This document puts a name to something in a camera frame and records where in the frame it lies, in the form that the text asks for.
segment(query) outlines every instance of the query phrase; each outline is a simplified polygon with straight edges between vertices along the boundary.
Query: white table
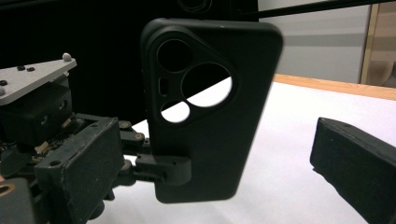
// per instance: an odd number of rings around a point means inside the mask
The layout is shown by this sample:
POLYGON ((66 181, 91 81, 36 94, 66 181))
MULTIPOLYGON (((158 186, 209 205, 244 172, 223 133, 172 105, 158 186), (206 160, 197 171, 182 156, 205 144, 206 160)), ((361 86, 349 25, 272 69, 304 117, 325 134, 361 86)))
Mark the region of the white table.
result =
MULTIPOLYGON (((153 184, 138 181, 115 188, 116 199, 89 223, 366 223, 309 162, 319 117, 396 146, 396 101, 274 82, 234 197, 163 204, 153 184)), ((134 128, 149 136, 145 121, 134 128)))

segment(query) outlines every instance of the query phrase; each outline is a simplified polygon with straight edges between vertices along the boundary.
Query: wall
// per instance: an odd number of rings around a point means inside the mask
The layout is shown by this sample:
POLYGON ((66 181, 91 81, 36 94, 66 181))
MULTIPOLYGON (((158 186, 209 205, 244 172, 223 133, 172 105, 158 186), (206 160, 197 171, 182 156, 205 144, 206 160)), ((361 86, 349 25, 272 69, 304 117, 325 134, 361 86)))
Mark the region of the wall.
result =
MULTIPOLYGON (((259 0, 259 10, 314 3, 259 0)), ((278 26, 285 39, 277 72, 359 83, 370 7, 350 7, 260 19, 278 26)))

